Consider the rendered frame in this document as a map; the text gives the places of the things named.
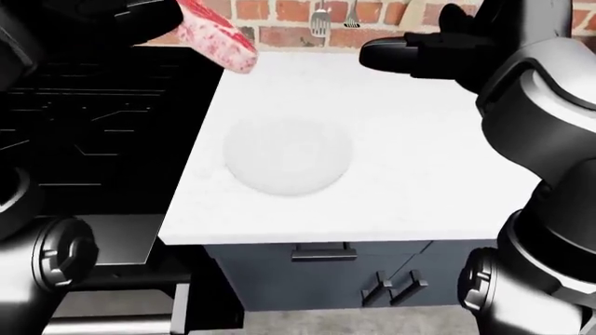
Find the dark grey cabinet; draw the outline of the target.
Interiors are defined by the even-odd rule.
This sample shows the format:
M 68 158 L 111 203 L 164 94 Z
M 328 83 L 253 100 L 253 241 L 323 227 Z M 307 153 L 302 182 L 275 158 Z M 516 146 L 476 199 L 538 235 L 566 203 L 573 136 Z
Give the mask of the dark grey cabinet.
M 305 248 L 340 248 L 342 242 L 307 243 Z M 491 239 L 405 242 L 348 242 L 355 261 L 291 261 L 295 244 L 207 245 L 244 308 L 250 312 L 348 309 L 361 306 L 360 292 L 385 271 L 395 289 L 410 285 L 419 270 L 428 287 L 402 306 L 456 305 L 457 278 L 468 253 L 492 248 Z M 373 307 L 386 307 L 385 293 Z

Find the hanging metal skimmer utensil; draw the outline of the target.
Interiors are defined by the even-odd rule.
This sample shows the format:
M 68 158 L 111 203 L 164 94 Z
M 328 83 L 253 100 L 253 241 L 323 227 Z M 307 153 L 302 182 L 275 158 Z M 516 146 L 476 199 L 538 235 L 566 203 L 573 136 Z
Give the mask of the hanging metal skimmer utensil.
M 358 0 L 354 0 L 353 4 L 351 5 L 348 13 L 345 17 L 344 27 L 346 28 L 359 28 L 359 17 L 358 17 Z

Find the hanging metal slotted spatula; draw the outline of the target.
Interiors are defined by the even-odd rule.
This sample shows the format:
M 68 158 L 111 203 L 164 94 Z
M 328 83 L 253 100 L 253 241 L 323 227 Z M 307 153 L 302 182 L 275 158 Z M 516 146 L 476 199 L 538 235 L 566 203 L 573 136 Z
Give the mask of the hanging metal slotted spatula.
M 319 0 L 318 8 L 310 19 L 310 33 L 316 38 L 326 38 L 331 27 L 331 17 L 325 7 L 325 0 Z

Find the raw red pork loin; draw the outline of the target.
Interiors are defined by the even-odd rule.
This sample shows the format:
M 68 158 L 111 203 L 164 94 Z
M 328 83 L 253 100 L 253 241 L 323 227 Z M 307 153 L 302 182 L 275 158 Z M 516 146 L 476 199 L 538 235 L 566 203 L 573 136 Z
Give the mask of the raw red pork loin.
M 237 74 L 248 74 L 258 60 L 252 42 L 202 0 L 177 0 L 182 23 L 173 31 L 186 47 Z

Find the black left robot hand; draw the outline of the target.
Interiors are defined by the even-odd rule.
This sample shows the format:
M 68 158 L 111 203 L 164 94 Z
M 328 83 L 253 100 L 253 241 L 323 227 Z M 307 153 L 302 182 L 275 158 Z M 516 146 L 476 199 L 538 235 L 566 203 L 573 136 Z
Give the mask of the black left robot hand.
M 176 0 L 76 0 L 74 14 L 98 46 L 129 47 L 171 32 L 183 21 Z

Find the black stove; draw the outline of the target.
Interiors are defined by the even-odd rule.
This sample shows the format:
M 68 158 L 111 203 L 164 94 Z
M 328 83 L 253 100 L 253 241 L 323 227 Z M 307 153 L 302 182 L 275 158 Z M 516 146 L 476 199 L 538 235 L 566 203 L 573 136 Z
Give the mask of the black stove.
M 168 315 L 52 316 L 42 335 L 242 326 L 243 306 L 207 251 L 158 236 L 222 74 L 191 49 L 129 47 L 56 58 L 0 92 L 0 162 L 37 183 L 37 217 L 72 217 L 94 235 L 97 261 L 65 296 L 156 289 L 174 302 Z

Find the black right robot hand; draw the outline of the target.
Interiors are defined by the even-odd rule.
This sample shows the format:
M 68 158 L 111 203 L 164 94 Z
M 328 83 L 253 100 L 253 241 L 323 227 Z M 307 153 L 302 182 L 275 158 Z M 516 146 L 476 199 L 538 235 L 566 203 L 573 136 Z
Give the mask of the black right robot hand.
M 484 0 L 471 16 L 456 4 L 440 11 L 438 33 L 376 38 L 359 50 L 360 65 L 420 79 L 454 80 L 479 94 L 487 80 L 519 46 L 520 0 Z

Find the white round plate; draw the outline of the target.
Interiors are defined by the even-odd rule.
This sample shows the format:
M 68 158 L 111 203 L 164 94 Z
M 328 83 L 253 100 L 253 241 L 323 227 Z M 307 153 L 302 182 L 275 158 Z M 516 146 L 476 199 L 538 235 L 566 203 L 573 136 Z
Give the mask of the white round plate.
M 349 170 L 353 141 L 341 127 L 305 119 L 244 119 L 223 141 L 223 160 L 245 186 L 302 196 L 331 186 Z

